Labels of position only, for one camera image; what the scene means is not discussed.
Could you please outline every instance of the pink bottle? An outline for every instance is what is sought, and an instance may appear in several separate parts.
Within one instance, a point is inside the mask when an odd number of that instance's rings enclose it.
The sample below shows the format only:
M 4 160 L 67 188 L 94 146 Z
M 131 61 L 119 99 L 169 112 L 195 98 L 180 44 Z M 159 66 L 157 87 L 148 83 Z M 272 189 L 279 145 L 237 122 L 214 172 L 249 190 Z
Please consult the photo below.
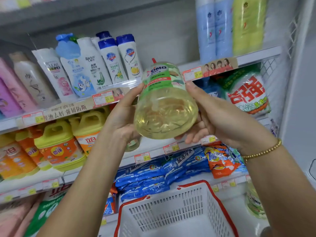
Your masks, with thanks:
M 5 117 L 13 117 L 23 113 L 19 104 L 14 100 L 11 92 L 0 79 L 0 111 Z
M 38 108 L 36 102 L 30 96 L 20 79 L 13 70 L 0 57 L 0 77 L 11 92 L 13 98 L 18 102 L 25 112 L 36 111 Z

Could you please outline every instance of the human hand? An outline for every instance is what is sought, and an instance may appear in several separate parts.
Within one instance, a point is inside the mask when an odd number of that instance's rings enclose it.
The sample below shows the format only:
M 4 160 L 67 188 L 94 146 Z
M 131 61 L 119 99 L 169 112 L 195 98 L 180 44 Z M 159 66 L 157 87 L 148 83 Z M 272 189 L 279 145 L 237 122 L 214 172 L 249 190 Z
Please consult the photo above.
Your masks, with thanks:
M 215 135 L 224 144 L 238 149 L 242 155 L 252 155 L 277 143 L 277 139 L 264 126 L 232 103 L 211 97 L 193 82 L 187 82 L 185 87 L 200 110 L 196 123 L 186 132 L 187 144 L 197 143 L 207 135 Z
M 143 88 L 144 84 L 139 84 L 117 103 L 108 116 L 102 132 L 106 132 L 112 138 L 119 138 L 124 142 L 124 145 L 127 145 L 131 140 L 137 139 L 140 136 L 133 124 L 135 107 L 132 105 L 132 102 Z

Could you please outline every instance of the shopping basket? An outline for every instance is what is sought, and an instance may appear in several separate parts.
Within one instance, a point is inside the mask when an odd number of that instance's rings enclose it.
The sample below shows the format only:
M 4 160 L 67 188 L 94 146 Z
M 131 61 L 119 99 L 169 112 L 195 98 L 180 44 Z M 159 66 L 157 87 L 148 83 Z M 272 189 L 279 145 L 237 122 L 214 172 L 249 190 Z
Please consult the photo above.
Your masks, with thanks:
M 200 180 L 123 203 L 115 237 L 239 237 L 210 184 Z

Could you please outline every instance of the forearm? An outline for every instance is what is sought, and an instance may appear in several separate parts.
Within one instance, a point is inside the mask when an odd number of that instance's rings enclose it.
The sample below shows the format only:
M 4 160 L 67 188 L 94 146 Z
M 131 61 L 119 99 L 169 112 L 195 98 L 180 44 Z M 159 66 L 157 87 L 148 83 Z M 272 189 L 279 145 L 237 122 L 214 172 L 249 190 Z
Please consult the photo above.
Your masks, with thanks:
M 316 236 L 316 192 L 282 145 L 247 169 L 275 237 Z
M 75 182 L 41 228 L 39 237 L 97 236 L 108 194 L 125 150 L 102 130 Z

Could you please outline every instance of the red basket rim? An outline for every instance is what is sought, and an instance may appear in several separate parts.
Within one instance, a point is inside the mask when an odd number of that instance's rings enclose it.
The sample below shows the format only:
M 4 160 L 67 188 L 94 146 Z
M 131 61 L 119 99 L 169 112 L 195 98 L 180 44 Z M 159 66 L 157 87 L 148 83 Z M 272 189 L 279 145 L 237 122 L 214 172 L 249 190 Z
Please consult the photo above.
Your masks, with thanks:
M 209 188 L 212 196 L 214 197 L 214 199 L 217 201 L 217 203 L 219 204 L 227 222 L 229 223 L 230 227 L 232 228 L 232 231 L 234 232 L 234 235 L 235 237 L 239 237 L 239 234 L 237 232 L 237 228 L 235 227 L 235 224 L 233 223 L 232 219 L 230 218 L 227 210 L 225 209 L 223 203 L 220 201 L 220 199 L 214 194 L 214 191 L 212 190 L 211 188 L 211 185 L 206 181 L 206 180 L 199 180 L 199 181 L 196 181 L 196 182 L 192 182 L 192 183 L 188 183 L 188 184 L 184 184 L 184 185 L 179 185 L 178 187 L 189 187 L 189 186 L 193 186 L 193 185 L 196 185 L 196 184 L 200 184 L 200 183 L 205 183 L 207 185 L 207 187 Z M 138 199 L 135 199 L 135 200 L 131 200 L 131 201 L 128 201 L 126 203 L 123 203 L 121 204 L 120 208 L 119 208 L 119 212 L 118 212 L 118 223 L 117 223 L 117 226 L 116 226 L 116 229 L 115 229 L 115 232 L 114 232 L 114 237 L 118 237 L 118 233 L 119 233 L 119 227 L 120 227 L 120 224 L 121 224 L 121 214 L 122 214 L 122 208 L 128 204 L 132 204 L 132 203 L 135 203 L 135 202 L 138 202 L 138 201 L 141 201 L 145 198 L 150 198 L 150 195 L 146 195 L 144 197 L 141 197 L 141 198 L 138 198 Z

